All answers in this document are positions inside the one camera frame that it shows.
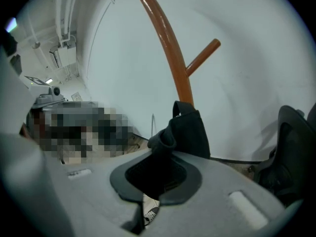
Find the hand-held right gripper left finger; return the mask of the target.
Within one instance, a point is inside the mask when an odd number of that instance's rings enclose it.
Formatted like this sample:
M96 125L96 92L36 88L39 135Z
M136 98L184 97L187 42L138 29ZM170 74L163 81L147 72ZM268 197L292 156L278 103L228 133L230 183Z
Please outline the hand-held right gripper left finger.
M143 225L140 204L122 200L112 170L145 151L94 164L62 164L19 135L0 137L0 181L17 214L22 237L156 237L158 223Z

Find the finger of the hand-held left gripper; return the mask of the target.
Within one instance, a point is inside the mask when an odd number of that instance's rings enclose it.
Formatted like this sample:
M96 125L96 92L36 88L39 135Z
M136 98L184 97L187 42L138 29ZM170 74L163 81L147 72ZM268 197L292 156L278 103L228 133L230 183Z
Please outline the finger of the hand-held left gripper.
M35 98L0 49L0 132L18 134Z

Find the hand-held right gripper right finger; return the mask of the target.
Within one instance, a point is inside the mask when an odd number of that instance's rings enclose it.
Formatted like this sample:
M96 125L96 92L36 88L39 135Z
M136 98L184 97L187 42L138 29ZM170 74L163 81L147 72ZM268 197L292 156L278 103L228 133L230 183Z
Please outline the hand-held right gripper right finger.
M270 192L233 168L177 152L202 175L199 190L184 204L161 206L146 237L275 237L302 201L285 208Z

